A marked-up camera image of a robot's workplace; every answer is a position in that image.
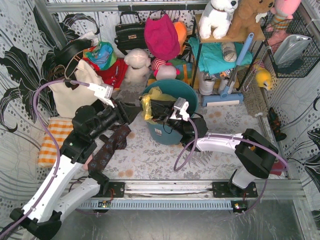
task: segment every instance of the yellow plastic bag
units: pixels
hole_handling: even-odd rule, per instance
[[[160,101],[176,101],[177,99],[171,95],[162,93],[160,87],[155,86],[152,87],[149,93],[146,93],[141,98],[142,104],[142,117],[145,121],[150,124],[157,124],[156,122],[152,121],[152,111],[151,111],[151,100],[160,100]]]

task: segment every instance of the label on bucket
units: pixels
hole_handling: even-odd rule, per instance
[[[155,128],[155,134],[157,134],[158,136],[162,136],[162,131],[160,129]]]

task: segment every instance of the brown teddy bear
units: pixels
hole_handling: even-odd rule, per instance
[[[231,26],[227,35],[231,38],[239,34],[241,27],[247,28],[247,33],[254,33],[256,38],[260,31],[260,18],[274,6],[275,0],[242,0],[233,14]]]

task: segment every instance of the yellow rubber duck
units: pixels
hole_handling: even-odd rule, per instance
[[[255,80],[260,88],[265,88],[269,91],[272,87],[271,74],[267,69],[263,67],[258,66],[255,74]]]

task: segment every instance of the orange checkered cloth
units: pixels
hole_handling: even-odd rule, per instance
[[[71,118],[51,117],[48,129],[56,139],[59,148],[61,148],[64,140],[74,129]],[[39,152],[38,165],[42,168],[52,167],[57,158],[57,150],[54,142],[48,134],[44,135],[44,139]]]

